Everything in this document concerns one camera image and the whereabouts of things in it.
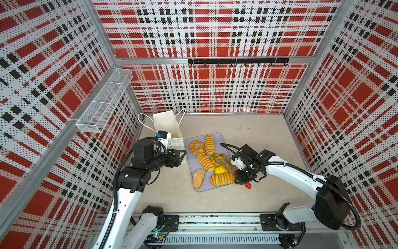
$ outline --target black mounting plate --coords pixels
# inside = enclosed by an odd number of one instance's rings
[[[176,232],[178,230],[178,223],[179,223],[179,215],[164,215],[164,222],[170,224],[170,232]],[[167,232],[169,230],[169,226],[166,224],[160,230],[161,232]]]
[[[260,214],[260,223],[263,231],[281,231],[279,228],[276,227],[276,222],[274,222],[274,220],[275,214]],[[296,230],[297,232],[299,232],[302,229],[302,224],[290,224],[288,228],[288,231]]]

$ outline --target beige table surface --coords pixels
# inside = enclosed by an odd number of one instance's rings
[[[148,118],[145,124],[153,127]],[[220,132],[226,143],[238,147],[246,143],[257,152],[267,149],[305,169],[282,115],[184,116],[180,130],[184,141]],[[144,127],[140,138],[154,135],[152,130]],[[198,193],[192,186],[188,162],[174,168],[162,167],[156,182],[145,187],[134,213],[141,213],[148,205],[163,207],[166,213],[272,212],[285,202],[311,200],[307,194],[276,176],[268,175],[259,183],[252,181],[251,184],[251,190],[232,184]]]

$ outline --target red tong handle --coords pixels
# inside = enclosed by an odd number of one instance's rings
[[[245,187],[248,189],[252,189],[252,185],[250,184],[250,182],[245,183]]]

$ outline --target round bread ring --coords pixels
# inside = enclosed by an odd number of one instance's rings
[[[199,152],[204,152],[205,151],[205,145],[200,142],[200,141],[193,141],[190,145],[189,145],[189,151],[194,154],[197,155]]]

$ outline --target white paper bag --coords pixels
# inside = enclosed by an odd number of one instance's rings
[[[182,111],[182,117],[180,121],[177,123],[177,115],[180,114]],[[138,121],[145,127],[153,130],[155,133],[157,131],[167,131],[171,133],[172,138],[167,144],[168,149],[180,149],[180,150],[185,150],[184,146],[184,139],[182,138],[181,131],[179,129],[179,124],[181,123],[182,118],[184,117],[186,112],[186,109],[183,108],[181,111],[179,111],[176,115],[174,115],[174,112],[172,110],[166,111],[166,112],[160,112],[153,114],[153,119],[150,118],[148,115],[144,113],[138,114]],[[145,125],[143,122],[141,122],[139,116],[144,115],[148,117],[152,122],[154,123],[155,129],[152,129],[151,127]],[[182,160],[182,163],[185,163],[187,161],[186,157]]]

